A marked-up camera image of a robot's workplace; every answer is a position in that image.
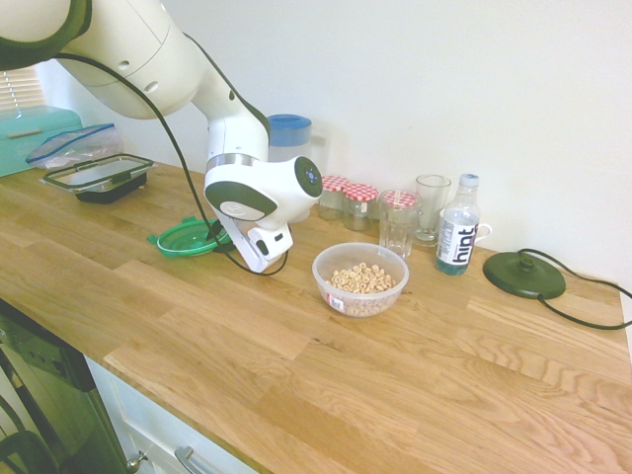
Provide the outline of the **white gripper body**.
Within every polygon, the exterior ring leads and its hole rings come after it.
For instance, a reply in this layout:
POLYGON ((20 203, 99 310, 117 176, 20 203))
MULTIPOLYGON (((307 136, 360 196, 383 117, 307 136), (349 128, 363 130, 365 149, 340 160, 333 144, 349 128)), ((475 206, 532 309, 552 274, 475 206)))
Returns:
POLYGON ((284 253, 284 232, 255 225, 244 232, 235 219, 222 216, 221 224, 248 268, 262 273, 284 253))

